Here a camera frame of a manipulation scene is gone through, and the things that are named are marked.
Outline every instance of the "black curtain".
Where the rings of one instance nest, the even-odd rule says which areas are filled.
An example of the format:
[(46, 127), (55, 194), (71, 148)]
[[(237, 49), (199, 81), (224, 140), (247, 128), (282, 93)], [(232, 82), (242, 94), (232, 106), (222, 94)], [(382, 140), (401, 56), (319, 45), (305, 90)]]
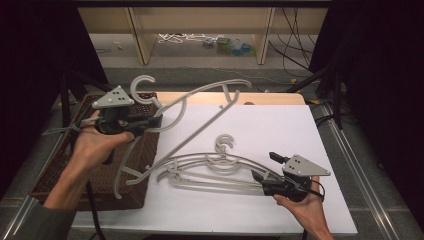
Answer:
[(107, 79), (76, 8), (1, 1), (0, 31), (3, 197), (49, 117), (63, 74)]

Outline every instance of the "floor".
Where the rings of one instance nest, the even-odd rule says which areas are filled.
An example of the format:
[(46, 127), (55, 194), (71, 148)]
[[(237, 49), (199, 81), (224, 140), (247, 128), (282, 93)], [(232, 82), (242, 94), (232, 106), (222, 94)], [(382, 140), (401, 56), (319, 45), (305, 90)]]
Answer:
[[(292, 81), (302, 81), (305, 76), (311, 74), (297, 64), (283, 58), (270, 46), (268, 47), (265, 64), (258, 65), (252, 53), (245, 53), (242, 56), (222, 55), (218, 54), (215, 48), (203, 48), (202, 42), (187, 40), (186, 38), (180, 38), (182, 42), (176, 40), (179, 43), (170, 41), (159, 43), (158, 41), (149, 64), (141, 66), (131, 35), (98, 34), (91, 35), (91, 37), (110, 84), (112, 86), (121, 85), (124, 89), (129, 88), (131, 80), (136, 76), (146, 74), (154, 76), (156, 79), (155, 84), (146, 84), (143, 87), (142, 90), (146, 91), (187, 91), (214, 81), (242, 78), (250, 80), (255, 86), (253, 89), (242, 91), (281, 92), (291, 87)], [(194, 37), (194, 39), (198, 40), (203, 36), (199, 37)], [(225, 37), (239, 38), (242, 42), (251, 44), (248, 35)], [(312, 51), (316, 36), (301, 35), (300, 37), (302, 47)], [(271, 43), (283, 52), (285, 49), (283, 41), (287, 42), (288, 39), (289, 36), (272, 36)], [(290, 45), (300, 47), (293, 42), (293, 39)], [(295, 61), (307, 65), (301, 51), (287, 48), (286, 54)], [(314, 91), (318, 84), (319, 82), (312, 83), (300, 91), (305, 100), (316, 99)], [(90, 91), (96, 91), (90, 86), (87, 87)], [(323, 104), (310, 105), (315, 119), (331, 114), (331, 98), (321, 99), (321, 103)], [(60, 126), (61, 112), (58, 104), (59, 102), (52, 106), (51, 118), (46, 122), (45, 129)], [(350, 113), (345, 99), (343, 99), (342, 111)], [(356, 124), (355, 117), (346, 114), (342, 118), (342, 124), (343, 130), (341, 131), (337, 130), (332, 120), (317, 124), (342, 193), (358, 229), (358, 234), (355, 236), (337, 239), (424, 239), (423, 232), (384, 169), (378, 167), (378, 158), (374, 155), (372, 147), (361, 131), (361, 127)], [(6, 234), (8, 225), (13, 222), (13, 217), (27, 193), (31, 191), (33, 183), (50, 155), (56, 140), (57, 136), (54, 135), (40, 137), (33, 147), (31, 157), (24, 162), (14, 182), (0, 202), (0, 232), (2, 236)], [(347, 150), (341, 147), (343, 141), (348, 143)], [(357, 166), (364, 174), (362, 181), (358, 181), (357, 173), (353, 171)], [(369, 195), (375, 196), (381, 208), (376, 210), (373, 207)], [(393, 226), (392, 232), (387, 233), (382, 227), (379, 227), (381, 226), (381, 221), (377, 218), (379, 213), (384, 213), (389, 217), (389, 222)], [(72, 230), (68, 239), (90, 239), (92, 235), (93, 232)], [(107, 239), (212, 239), (198, 236), (140, 235), (129, 232), (106, 232), (105, 235)], [(228, 239), (257, 238), (232, 237)], [(301, 239), (301, 236), (263, 239)]]

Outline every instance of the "person's right hand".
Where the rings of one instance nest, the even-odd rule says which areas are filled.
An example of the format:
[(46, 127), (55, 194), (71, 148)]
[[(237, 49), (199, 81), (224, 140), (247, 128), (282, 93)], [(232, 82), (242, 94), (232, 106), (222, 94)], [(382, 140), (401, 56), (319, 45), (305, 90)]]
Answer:
[[(312, 177), (311, 190), (319, 192), (319, 184), (317, 182), (319, 182), (319, 177)], [(334, 239), (328, 229), (320, 197), (309, 193), (301, 202), (293, 202), (277, 194), (273, 197), (278, 205), (287, 208), (300, 225), (316, 239)]]

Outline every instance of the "tripod leg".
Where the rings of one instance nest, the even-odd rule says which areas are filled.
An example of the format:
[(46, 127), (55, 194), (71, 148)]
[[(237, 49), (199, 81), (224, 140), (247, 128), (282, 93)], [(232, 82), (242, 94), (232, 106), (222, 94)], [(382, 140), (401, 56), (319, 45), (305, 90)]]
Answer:
[(67, 84), (67, 74), (63, 74), (60, 79), (60, 100), (62, 101), (62, 127), (67, 127), (71, 123), (71, 109), (69, 104), (69, 93)]
[(334, 99), (333, 99), (333, 116), (334, 121), (336, 122), (339, 129), (343, 129), (342, 127), (342, 116), (341, 116), (341, 81), (340, 75), (336, 73), (336, 79), (334, 81), (334, 89), (333, 89)]

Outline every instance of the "sleeve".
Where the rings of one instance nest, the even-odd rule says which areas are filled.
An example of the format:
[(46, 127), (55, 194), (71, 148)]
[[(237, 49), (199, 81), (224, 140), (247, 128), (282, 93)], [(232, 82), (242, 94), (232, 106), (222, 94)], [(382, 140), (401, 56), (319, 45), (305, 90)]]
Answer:
[(10, 240), (67, 239), (75, 215), (76, 211), (57, 211), (36, 204)]

